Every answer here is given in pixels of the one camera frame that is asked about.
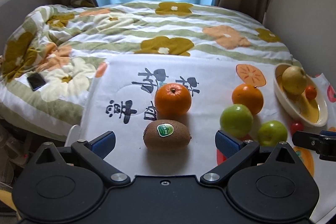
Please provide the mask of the green apple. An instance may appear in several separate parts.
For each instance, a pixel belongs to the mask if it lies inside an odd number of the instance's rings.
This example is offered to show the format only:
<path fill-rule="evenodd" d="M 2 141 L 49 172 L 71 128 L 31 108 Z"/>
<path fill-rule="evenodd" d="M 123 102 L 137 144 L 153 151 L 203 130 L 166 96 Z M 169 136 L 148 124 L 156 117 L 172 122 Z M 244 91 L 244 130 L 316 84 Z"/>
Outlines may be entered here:
<path fill-rule="evenodd" d="M 242 104 L 233 104 L 223 110 L 219 122 L 223 131 L 239 139 L 251 131 L 253 115 L 248 107 Z"/>
<path fill-rule="evenodd" d="M 265 122 L 257 132 L 258 142 L 264 147 L 274 147 L 281 141 L 287 141 L 287 137 L 287 129 L 279 121 Z"/>

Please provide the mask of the floral striped duvet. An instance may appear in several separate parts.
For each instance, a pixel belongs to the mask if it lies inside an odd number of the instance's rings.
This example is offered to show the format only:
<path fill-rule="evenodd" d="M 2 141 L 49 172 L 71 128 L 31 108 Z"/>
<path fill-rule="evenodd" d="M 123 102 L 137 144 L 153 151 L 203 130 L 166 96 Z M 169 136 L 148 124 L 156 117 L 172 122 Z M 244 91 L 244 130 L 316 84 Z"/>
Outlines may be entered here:
<path fill-rule="evenodd" d="M 1 119 L 64 141 L 81 120 L 100 64 L 117 54 L 157 54 L 298 65 L 281 39 L 241 12 L 184 2 L 102 7 L 45 5 L 8 38 L 1 64 Z M 32 91 L 27 77 L 47 84 Z"/>

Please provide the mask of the large orange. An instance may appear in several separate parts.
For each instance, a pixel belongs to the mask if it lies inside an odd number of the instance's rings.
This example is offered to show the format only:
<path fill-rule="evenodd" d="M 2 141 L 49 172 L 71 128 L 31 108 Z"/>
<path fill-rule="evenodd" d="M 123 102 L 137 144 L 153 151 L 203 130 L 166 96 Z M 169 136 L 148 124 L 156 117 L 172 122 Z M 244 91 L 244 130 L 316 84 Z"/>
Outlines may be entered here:
<path fill-rule="evenodd" d="M 258 114 L 264 106 L 262 92 L 250 84 L 241 84 L 234 88 L 231 98 L 233 104 L 246 106 L 252 115 Z"/>

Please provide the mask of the small mandarin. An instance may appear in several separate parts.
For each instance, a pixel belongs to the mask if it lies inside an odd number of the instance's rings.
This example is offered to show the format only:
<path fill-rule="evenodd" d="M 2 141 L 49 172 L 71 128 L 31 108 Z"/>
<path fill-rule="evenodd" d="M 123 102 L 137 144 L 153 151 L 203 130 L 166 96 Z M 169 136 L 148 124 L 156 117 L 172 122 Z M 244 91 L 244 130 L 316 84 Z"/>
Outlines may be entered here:
<path fill-rule="evenodd" d="M 308 85 L 305 89 L 305 96 L 308 100 L 315 100 L 317 96 L 317 89 L 313 85 Z"/>

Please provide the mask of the white fruit print cloth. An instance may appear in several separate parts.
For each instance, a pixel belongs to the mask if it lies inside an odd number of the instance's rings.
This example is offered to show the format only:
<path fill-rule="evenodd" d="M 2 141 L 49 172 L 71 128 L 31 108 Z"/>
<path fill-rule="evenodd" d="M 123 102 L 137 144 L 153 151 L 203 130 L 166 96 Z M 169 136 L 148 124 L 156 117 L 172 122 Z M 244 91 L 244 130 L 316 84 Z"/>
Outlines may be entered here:
<path fill-rule="evenodd" d="M 292 119 L 274 91 L 274 79 L 286 67 L 286 64 L 180 56 L 114 55 L 99 67 L 80 126 L 70 129 L 66 145 L 78 139 L 92 140 L 111 130 L 116 135 L 116 147 L 106 161 L 130 177 L 200 176 L 217 166 L 215 134 L 220 128 L 220 116 L 231 106 L 232 92 L 243 83 L 245 72 L 266 80 L 260 86 L 264 106 L 254 119 L 249 137 L 255 138 L 259 125 L 268 121 L 279 121 L 290 127 Z M 191 94 L 191 108 L 181 122 L 188 127 L 192 138 L 182 151 L 150 152 L 143 142 L 143 131 L 150 122 L 159 119 L 154 95 L 165 83 L 184 85 Z"/>

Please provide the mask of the yellow pear apple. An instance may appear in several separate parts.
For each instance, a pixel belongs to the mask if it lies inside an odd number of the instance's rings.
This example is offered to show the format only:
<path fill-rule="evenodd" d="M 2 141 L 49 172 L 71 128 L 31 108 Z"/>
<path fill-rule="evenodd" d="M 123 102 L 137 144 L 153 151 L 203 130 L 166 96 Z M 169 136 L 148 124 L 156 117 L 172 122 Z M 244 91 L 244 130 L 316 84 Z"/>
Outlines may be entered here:
<path fill-rule="evenodd" d="M 282 86 L 290 94 L 300 95 L 306 88 L 307 78 L 305 71 L 298 66 L 291 66 L 282 74 Z"/>

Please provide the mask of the yellow floral pillow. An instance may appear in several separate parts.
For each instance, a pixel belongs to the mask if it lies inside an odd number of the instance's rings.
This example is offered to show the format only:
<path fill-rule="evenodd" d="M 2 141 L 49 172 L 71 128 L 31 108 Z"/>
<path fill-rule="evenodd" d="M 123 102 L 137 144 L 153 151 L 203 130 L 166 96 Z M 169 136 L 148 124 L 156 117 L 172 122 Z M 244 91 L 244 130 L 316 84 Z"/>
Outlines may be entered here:
<path fill-rule="evenodd" d="M 86 0 L 70 0 L 70 4 L 74 8 L 79 8 L 79 7 L 94 8 L 96 7 L 93 3 L 90 3 Z"/>

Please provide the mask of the medium orange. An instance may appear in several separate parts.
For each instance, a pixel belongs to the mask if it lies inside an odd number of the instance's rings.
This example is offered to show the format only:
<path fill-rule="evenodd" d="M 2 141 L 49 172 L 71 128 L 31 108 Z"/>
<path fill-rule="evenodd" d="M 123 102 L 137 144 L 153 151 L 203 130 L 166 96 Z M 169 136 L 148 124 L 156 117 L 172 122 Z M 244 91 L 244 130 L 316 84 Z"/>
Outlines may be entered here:
<path fill-rule="evenodd" d="M 166 118 L 185 115 L 190 110 L 191 104 L 189 90 L 177 83 L 164 84 L 154 96 L 157 112 Z"/>

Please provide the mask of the cherry tomato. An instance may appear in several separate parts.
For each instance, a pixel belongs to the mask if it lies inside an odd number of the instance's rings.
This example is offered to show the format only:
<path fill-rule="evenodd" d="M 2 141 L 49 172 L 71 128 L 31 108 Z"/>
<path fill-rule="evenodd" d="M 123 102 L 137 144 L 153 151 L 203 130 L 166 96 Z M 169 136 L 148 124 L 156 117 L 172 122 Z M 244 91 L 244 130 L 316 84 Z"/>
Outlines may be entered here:
<path fill-rule="evenodd" d="M 304 126 L 300 121 L 293 121 L 290 124 L 290 134 L 293 135 L 297 131 L 303 131 Z"/>

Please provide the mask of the black phone on duvet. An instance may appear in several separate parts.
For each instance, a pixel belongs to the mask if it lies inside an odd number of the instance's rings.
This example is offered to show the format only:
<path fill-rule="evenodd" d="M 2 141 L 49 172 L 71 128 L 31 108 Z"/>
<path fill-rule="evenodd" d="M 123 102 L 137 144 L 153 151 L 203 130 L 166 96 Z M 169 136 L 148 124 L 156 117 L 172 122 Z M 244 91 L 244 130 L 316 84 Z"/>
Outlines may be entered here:
<path fill-rule="evenodd" d="M 40 73 L 33 73 L 32 75 L 28 76 L 27 81 L 33 92 L 47 84 L 46 80 Z"/>

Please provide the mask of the brown kiwi with sticker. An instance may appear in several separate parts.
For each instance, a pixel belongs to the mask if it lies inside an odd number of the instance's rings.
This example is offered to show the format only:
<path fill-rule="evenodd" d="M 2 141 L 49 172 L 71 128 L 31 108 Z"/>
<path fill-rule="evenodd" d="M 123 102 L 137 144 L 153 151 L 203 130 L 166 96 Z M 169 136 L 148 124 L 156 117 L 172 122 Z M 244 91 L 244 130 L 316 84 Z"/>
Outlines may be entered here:
<path fill-rule="evenodd" d="M 181 122 L 160 119 L 149 123 L 143 132 L 143 142 L 150 151 L 175 152 L 185 149 L 192 137 Z"/>

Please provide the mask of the cream yellow duck bowl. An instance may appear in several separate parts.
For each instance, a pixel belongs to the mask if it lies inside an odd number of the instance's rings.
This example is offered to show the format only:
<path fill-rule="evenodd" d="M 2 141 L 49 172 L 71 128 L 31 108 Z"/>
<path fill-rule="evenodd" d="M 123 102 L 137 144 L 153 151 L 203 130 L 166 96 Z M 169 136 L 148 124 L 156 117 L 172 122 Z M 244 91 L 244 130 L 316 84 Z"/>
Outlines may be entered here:
<path fill-rule="evenodd" d="M 317 89 L 315 100 L 308 100 L 305 96 L 305 90 L 302 94 L 296 96 L 288 93 L 282 86 L 282 74 L 285 69 L 293 65 L 279 64 L 274 69 L 274 92 L 278 101 L 284 110 L 296 121 L 300 121 L 307 127 L 323 127 L 327 124 L 328 110 L 325 99 L 319 88 L 307 76 L 307 85 L 313 85 Z"/>

